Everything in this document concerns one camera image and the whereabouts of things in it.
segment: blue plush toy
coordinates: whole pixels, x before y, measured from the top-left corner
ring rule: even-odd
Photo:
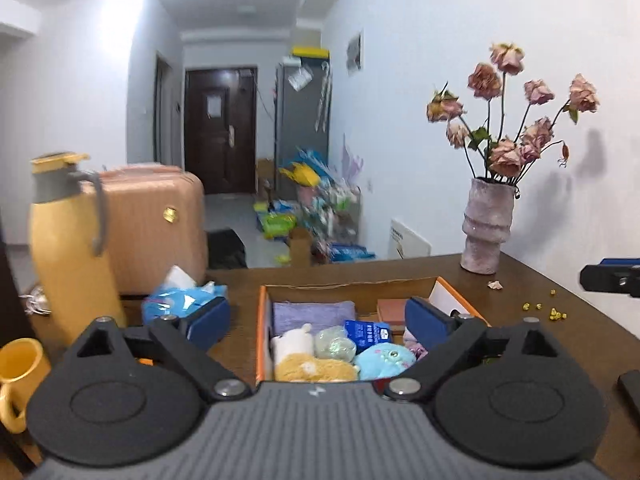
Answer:
[[[414,354],[401,345],[379,343],[356,355],[353,364],[360,367],[361,381],[394,377],[415,363]]]

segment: white plush toy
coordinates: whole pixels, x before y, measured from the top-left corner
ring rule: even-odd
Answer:
[[[314,338],[309,333],[311,325],[305,323],[302,328],[294,328],[271,339],[273,363],[279,365],[290,354],[314,354]]]

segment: wall picture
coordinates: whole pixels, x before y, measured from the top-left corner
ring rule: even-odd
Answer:
[[[362,33],[349,42],[347,47],[347,70],[350,74],[362,70]]]

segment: gray handle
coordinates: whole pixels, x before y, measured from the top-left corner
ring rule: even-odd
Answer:
[[[95,187],[95,200],[98,205],[98,237],[94,238],[94,256],[102,256],[107,241],[107,197],[102,187],[100,175],[95,171],[74,171],[69,176],[78,182],[85,180]]]

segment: ceiling light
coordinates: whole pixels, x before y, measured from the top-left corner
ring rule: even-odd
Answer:
[[[240,5],[236,10],[241,16],[253,16],[257,12],[255,5]]]

